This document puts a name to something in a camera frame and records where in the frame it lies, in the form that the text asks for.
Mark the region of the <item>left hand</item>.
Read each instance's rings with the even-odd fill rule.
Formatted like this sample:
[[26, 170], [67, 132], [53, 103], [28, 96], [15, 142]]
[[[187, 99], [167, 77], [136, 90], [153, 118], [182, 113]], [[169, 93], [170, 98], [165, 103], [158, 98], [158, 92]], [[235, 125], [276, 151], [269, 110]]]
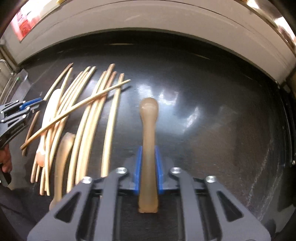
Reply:
[[13, 169], [13, 165], [11, 162], [11, 153], [9, 144], [7, 144], [1, 151], [0, 151], [0, 163], [1, 163], [1, 170], [4, 173], [10, 173]]

